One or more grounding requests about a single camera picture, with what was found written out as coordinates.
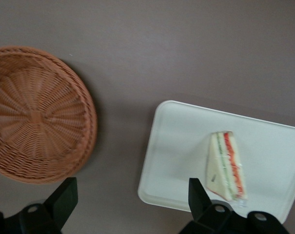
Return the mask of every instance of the gray table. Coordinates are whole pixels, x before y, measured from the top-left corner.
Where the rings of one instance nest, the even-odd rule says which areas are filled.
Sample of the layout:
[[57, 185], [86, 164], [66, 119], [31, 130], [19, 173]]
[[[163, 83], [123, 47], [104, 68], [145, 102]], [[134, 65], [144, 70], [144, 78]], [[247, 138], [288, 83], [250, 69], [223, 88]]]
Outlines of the gray table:
[[[191, 220], [137, 195], [164, 100], [295, 126], [295, 0], [0, 1], [3, 45], [62, 59], [96, 104], [98, 141], [76, 174], [79, 203], [65, 234], [172, 234]], [[0, 210], [12, 215], [58, 185], [0, 175]], [[285, 226], [295, 234], [295, 203]]]

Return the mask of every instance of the white tray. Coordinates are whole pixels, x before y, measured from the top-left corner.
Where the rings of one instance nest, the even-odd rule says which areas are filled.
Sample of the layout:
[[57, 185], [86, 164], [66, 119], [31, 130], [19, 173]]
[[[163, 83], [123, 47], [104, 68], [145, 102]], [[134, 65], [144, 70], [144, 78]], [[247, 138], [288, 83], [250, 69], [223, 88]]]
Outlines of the white tray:
[[[205, 184], [210, 133], [233, 131], [246, 177], [246, 217], [265, 211], [281, 223], [295, 199], [295, 127], [176, 101], [158, 106], [138, 188], [146, 203], [190, 211], [188, 181]], [[206, 190], [210, 199], [224, 201]]]

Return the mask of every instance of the plastic wrap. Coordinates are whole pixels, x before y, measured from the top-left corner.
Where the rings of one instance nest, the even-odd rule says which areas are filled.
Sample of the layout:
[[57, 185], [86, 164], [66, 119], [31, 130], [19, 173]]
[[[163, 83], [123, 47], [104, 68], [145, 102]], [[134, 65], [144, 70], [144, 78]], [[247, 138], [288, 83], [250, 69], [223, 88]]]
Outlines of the plastic wrap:
[[245, 179], [233, 132], [212, 133], [206, 186], [231, 205], [246, 206]]

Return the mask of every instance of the wicker basket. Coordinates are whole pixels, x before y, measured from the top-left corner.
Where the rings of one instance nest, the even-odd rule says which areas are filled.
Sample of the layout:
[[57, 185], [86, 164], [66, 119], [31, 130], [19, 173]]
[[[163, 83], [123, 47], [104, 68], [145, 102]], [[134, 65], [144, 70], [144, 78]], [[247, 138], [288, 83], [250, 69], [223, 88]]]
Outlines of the wicker basket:
[[30, 47], [0, 48], [0, 173], [51, 183], [88, 160], [97, 135], [91, 96], [58, 58]]

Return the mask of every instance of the woven basket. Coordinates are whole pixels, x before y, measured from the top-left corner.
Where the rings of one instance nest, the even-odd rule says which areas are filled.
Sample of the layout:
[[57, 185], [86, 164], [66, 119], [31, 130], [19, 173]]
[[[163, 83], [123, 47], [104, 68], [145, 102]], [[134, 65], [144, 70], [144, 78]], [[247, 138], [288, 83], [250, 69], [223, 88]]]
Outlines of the woven basket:
[[0, 48], [0, 173], [43, 184], [74, 174], [97, 134], [91, 96], [58, 58], [30, 47]]

